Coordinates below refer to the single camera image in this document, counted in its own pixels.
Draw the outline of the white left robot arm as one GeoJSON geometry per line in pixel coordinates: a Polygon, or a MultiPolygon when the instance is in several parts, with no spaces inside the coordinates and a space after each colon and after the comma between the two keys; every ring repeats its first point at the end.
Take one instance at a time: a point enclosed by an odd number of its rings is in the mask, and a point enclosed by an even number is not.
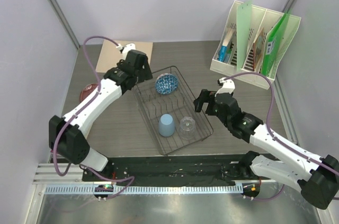
{"type": "Polygon", "coordinates": [[[72,164],[93,169],[101,181],[109,180],[113,168],[108,165],[108,158],[91,148],[85,135],[110,104],[135,85],[152,77],[147,55],[138,50],[128,51],[125,59],[104,74],[84,101],[63,117],[55,115],[50,119],[49,147],[53,159],[61,155],[72,164]]]}

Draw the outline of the red floral plate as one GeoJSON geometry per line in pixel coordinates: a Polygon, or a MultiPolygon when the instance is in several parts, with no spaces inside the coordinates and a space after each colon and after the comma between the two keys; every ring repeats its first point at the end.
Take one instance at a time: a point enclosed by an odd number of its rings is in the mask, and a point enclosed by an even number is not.
{"type": "Polygon", "coordinates": [[[82,90],[79,95],[79,101],[83,102],[94,90],[96,90],[98,84],[97,83],[92,83],[86,85],[82,90]]]}

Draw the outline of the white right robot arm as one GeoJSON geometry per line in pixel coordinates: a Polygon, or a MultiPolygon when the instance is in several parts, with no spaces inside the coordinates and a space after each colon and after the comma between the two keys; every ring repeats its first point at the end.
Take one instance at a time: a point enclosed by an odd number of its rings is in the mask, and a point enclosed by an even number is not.
{"type": "Polygon", "coordinates": [[[273,179],[295,189],[308,203],[322,210],[335,199],[338,192],[338,160],[335,157],[313,154],[269,131],[261,119],[242,111],[230,93],[203,89],[193,103],[196,112],[207,104],[205,113],[216,116],[234,137],[277,158],[274,161],[248,152],[239,166],[243,178],[256,175],[273,179]]]}

